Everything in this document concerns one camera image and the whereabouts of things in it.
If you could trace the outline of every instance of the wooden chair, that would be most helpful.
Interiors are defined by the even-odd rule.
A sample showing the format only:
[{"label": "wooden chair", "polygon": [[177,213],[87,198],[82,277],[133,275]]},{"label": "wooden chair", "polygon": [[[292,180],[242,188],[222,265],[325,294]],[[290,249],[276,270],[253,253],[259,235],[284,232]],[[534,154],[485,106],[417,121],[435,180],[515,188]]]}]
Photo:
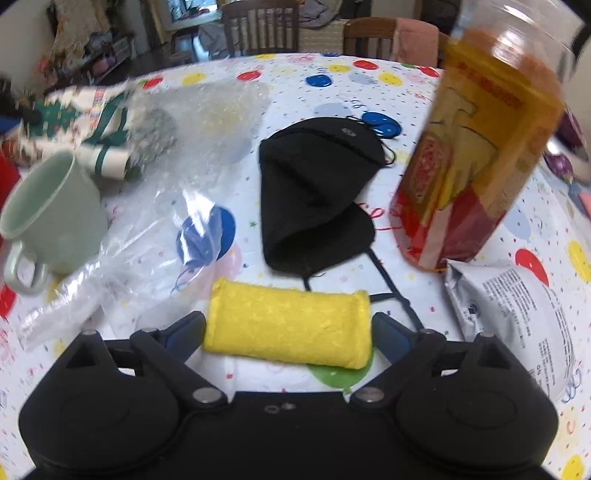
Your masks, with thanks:
[{"label": "wooden chair", "polygon": [[[287,18],[291,19],[291,26],[288,26]],[[231,57],[298,51],[300,11],[296,0],[232,2],[222,7],[222,19]],[[235,34],[238,36],[238,52]]]},{"label": "wooden chair", "polygon": [[[343,54],[366,59],[389,60],[394,48],[395,18],[366,17],[350,20],[343,32]],[[449,37],[439,32],[439,64]],[[370,54],[370,47],[375,54]]]},{"label": "wooden chair", "polygon": [[177,52],[177,40],[181,37],[191,37],[191,51],[194,51],[193,41],[195,37],[199,35],[199,25],[193,25],[192,27],[181,28],[173,33],[170,38],[170,53],[175,54]]}]

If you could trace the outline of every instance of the green dot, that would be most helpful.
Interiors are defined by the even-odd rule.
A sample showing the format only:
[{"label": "green dot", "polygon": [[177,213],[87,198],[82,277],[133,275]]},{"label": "green dot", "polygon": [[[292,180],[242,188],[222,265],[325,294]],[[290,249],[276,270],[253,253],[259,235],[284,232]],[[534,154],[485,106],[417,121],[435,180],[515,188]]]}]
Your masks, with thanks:
[{"label": "green dot", "polygon": [[324,385],[348,391],[350,387],[363,380],[371,368],[373,361],[374,351],[372,350],[367,364],[359,370],[351,370],[343,367],[327,367],[325,365],[308,365],[308,368],[316,380],[322,382]]}]

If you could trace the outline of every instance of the red dot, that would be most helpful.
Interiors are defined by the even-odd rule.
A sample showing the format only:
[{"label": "red dot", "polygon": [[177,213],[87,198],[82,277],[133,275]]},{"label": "red dot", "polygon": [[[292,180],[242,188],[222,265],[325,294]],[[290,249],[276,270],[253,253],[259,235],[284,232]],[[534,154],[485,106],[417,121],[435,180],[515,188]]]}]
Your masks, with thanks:
[{"label": "red dot", "polygon": [[17,295],[6,285],[0,290],[0,317],[6,319],[12,310]]},{"label": "red dot", "polygon": [[367,60],[356,60],[353,65],[364,70],[377,70],[379,68],[374,62]]},{"label": "red dot", "polygon": [[238,80],[242,80],[243,82],[247,82],[249,80],[257,79],[260,76],[261,76],[261,72],[258,72],[257,70],[251,70],[250,72],[241,73],[236,78]]},{"label": "red dot", "polygon": [[515,252],[515,263],[532,271],[538,280],[540,280],[547,287],[550,286],[550,283],[548,282],[548,275],[546,274],[546,270],[544,270],[542,263],[540,260],[538,260],[538,257],[536,257],[529,250],[520,248],[517,252]]},{"label": "red dot", "polygon": [[142,88],[144,90],[148,90],[152,87],[155,87],[156,85],[158,85],[160,82],[162,82],[163,78],[162,77],[156,77],[150,80],[146,80],[146,82],[142,85]]},{"label": "red dot", "polygon": [[419,67],[418,69],[421,70],[421,72],[423,72],[428,77],[434,77],[434,78],[439,77],[439,74],[435,70],[433,70],[431,67]]}]

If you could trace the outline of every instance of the towel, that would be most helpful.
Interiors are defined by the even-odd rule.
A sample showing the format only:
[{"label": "towel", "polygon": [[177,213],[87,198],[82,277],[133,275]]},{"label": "towel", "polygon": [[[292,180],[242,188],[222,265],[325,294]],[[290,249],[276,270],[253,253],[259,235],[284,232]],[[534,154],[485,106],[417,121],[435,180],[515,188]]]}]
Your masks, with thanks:
[{"label": "towel", "polygon": [[399,18],[390,60],[423,67],[437,67],[439,29],[435,25]]},{"label": "towel", "polygon": [[371,353],[366,292],[314,293],[218,279],[205,350],[298,364],[363,368]]}]

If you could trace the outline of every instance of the clear plastic lid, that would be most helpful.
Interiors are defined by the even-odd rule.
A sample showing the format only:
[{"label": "clear plastic lid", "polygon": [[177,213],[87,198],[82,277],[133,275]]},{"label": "clear plastic lid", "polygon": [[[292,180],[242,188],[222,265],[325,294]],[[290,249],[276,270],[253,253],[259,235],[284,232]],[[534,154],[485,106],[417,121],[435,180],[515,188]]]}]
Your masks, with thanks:
[{"label": "clear plastic lid", "polygon": [[[452,38],[465,40],[559,95],[573,67],[573,54],[564,43],[569,31],[565,22],[572,24],[572,19],[553,0],[465,0]],[[556,75],[558,92],[549,73]]]}]

